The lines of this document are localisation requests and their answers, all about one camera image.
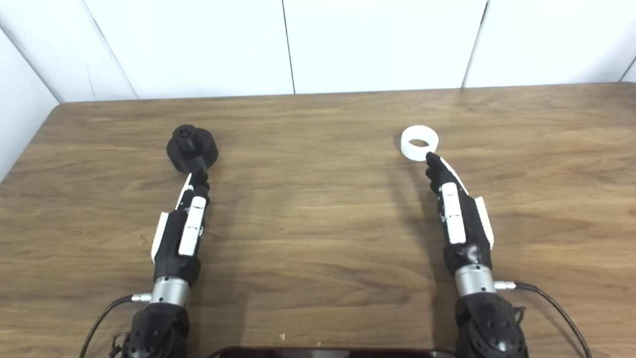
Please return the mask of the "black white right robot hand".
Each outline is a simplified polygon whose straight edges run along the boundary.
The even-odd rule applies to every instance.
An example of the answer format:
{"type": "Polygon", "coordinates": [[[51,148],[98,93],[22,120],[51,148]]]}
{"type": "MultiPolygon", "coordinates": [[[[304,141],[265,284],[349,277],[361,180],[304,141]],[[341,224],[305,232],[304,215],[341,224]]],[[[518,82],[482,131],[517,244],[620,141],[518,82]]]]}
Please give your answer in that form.
{"type": "Polygon", "coordinates": [[[468,266],[493,269],[494,235],[483,197],[474,198],[445,159],[429,152],[426,176],[437,197],[445,244],[443,259],[450,274],[468,266]]]}

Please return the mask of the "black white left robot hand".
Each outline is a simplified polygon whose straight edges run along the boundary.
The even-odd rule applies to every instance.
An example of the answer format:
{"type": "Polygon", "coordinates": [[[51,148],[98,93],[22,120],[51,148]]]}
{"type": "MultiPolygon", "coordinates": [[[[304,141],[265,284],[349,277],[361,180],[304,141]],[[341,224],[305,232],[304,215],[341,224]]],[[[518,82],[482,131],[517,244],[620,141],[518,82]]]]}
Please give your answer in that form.
{"type": "Polygon", "coordinates": [[[208,178],[204,170],[190,173],[175,209],[161,213],[151,250],[154,280],[181,279],[193,287],[199,278],[198,252],[210,202],[208,178]]]}

